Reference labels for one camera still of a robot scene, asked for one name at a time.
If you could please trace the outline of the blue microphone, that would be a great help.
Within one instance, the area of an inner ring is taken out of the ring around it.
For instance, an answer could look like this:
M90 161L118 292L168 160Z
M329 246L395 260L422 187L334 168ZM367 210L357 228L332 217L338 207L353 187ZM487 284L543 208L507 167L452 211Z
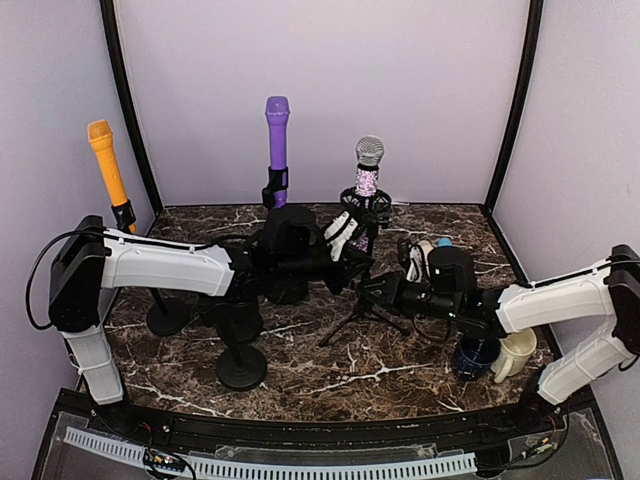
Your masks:
M452 240L450 238L445 237L445 238L441 238L441 239L438 240L437 246L439 248L441 248L441 247L452 247L453 246L453 242L452 242Z

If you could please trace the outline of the black tripod shock-mount stand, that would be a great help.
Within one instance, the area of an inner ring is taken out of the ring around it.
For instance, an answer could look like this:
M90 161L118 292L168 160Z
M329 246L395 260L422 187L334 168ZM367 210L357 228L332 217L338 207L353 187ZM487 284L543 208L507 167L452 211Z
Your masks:
M391 197L384 191L374 188L373 191L365 191L358 187L345 189L340 194L340 202L349 213L353 213L359 222L359 228L354 232L355 239L350 241L350 245L372 257L375 241L379 235L380 228L386 229L389 226ZM330 340L347 324L356 321L376 321L397 330L404 337L411 331L375 310L373 301L365 296L363 286L371 279L371 267L365 268L356 284L356 303L351 314L337 324L318 344L325 347Z

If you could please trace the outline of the black stand of orange microphone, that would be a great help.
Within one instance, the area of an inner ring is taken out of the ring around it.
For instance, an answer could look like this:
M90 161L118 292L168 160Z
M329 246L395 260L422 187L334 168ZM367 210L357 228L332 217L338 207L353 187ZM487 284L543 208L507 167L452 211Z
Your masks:
M129 200L111 206L117 228L132 234L136 217ZM148 288L154 303L148 309L146 325L156 336L169 337L179 333L189 322L189 307L176 297L163 297L158 289Z

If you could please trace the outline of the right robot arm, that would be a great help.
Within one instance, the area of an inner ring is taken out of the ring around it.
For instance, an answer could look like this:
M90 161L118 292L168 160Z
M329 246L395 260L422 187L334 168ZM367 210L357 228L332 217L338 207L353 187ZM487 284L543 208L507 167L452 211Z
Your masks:
M451 321L479 340L504 338L527 328L600 317L602 325L573 350L546 366L535 392L510 413L521 434L534 432L549 405L639 356L639 255L626 244L605 259L559 277L481 288L470 254L438 246L409 259L407 272L388 272L359 285L360 294L395 315Z

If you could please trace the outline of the glitter silver-head microphone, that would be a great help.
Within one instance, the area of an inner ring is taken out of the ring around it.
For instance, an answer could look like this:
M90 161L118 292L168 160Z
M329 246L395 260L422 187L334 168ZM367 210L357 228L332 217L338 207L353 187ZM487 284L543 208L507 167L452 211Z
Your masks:
M373 135L361 138L355 147L357 168L354 186L356 219L364 230L351 244L371 254L379 224L388 222L387 201L378 192L379 166L384 155L382 140Z

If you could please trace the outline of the beige microphone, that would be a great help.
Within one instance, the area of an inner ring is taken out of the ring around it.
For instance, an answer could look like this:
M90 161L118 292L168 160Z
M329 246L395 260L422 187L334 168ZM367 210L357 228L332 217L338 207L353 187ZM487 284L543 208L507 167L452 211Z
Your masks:
M421 249L422 253L427 256L430 251L433 250L432 244L428 240L421 240L417 243L417 246Z

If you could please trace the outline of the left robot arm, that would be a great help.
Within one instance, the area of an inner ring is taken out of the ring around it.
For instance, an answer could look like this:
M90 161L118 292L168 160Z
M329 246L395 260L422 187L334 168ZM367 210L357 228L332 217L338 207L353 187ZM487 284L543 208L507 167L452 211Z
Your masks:
M226 348L216 361L219 382L248 391L267 374L265 356L238 340L235 326L259 317L258 298L288 295L293 283L323 282L338 295L374 260L350 241L363 227L345 211L321 227L313 211L288 204L271 210L250 236L224 235L208 244L141 237L104 226L89 215L59 235L63 247L50 270L48 318L76 360L101 417L120 436L141 427L125 400L98 311L104 289L143 287L200 297L204 322L218 327Z

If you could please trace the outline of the orange microphone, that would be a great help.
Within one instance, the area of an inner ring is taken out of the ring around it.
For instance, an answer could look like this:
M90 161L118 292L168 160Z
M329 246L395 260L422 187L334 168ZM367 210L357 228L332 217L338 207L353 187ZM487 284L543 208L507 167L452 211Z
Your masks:
M136 216L127 195L114 149L113 133L107 120L87 127L88 140L98 161L119 230L136 232Z

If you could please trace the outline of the purple microphone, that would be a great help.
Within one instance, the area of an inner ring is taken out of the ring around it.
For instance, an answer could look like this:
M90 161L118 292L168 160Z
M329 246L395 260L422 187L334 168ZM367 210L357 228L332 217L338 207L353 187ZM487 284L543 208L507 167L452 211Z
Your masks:
M290 116L288 99L284 96L269 97L266 102L265 116L269 128L269 168L288 168L287 125Z

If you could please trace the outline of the black stand of purple microphone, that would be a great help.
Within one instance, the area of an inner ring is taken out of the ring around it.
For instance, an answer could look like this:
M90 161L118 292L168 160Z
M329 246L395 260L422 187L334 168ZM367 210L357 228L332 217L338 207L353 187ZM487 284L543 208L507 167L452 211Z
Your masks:
M288 168L268 169L269 181L262 189L262 205L268 210L281 208L287 202ZM281 283L267 299L278 305L293 305L306 300L309 294L307 281L295 281L292 279Z

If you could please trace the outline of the black stand of blue microphone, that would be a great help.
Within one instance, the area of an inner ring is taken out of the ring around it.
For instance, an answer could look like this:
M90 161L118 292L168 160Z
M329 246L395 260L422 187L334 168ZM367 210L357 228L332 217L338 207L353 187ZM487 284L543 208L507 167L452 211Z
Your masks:
M222 322L221 333L225 350L216 361L218 380L233 391L243 392L256 388L266 378L266 357L252 342L239 344L229 320Z

